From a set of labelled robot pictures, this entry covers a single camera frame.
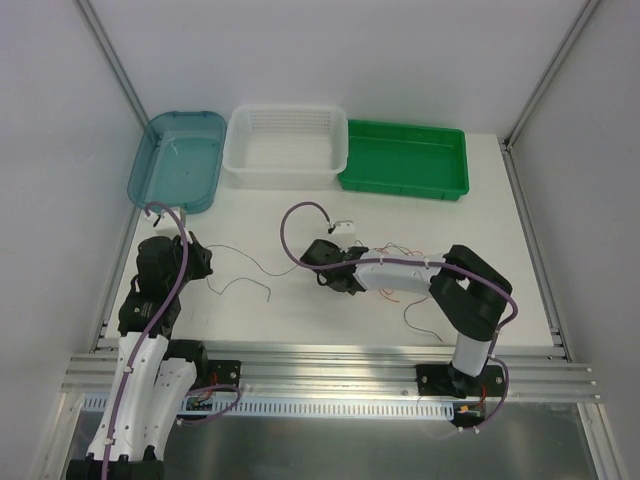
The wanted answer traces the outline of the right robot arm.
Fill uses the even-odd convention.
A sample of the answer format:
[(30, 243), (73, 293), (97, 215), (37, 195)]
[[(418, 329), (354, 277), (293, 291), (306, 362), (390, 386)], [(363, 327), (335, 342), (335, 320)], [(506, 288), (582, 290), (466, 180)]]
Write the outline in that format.
[(465, 398), (480, 388), (497, 335), (518, 314), (512, 286), (463, 245), (436, 259), (385, 255), (362, 246), (342, 249), (317, 239), (298, 260), (322, 286), (355, 295), (398, 290), (433, 299), (457, 332), (449, 364), (427, 376), (436, 392)]

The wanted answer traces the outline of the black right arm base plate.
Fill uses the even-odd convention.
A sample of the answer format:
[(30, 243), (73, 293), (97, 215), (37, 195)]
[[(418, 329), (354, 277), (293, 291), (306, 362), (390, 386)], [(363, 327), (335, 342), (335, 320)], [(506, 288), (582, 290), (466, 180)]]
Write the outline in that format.
[(415, 366), (419, 396), (501, 397), (506, 391), (504, 371), (500, 366), (485, 365), (477, 377), (464, 374), (451, 364), (428, 363)]

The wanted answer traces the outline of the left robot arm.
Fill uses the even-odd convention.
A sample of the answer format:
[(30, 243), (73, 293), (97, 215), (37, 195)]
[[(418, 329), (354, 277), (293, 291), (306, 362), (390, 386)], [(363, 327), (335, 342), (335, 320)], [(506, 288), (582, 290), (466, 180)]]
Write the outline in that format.
[(193, 233), (142, 241), (137, 273), (118, 312), (117, 366), (100, 425), (69, 479), (162, 479), (164, 448), (189, 389), (210, 377), (204, 344), (175, 340), (179, 295), (212, 274), (212, 253)]

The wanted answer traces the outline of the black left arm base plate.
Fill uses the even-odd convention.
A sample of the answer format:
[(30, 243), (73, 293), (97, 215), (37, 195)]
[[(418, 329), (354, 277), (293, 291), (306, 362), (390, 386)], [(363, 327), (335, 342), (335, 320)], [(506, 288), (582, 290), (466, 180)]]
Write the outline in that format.
[(209, 360), (204, 386), (218, 386), (217, 392), (232, 392), (240, 385), (242, 363), (239, 360)]

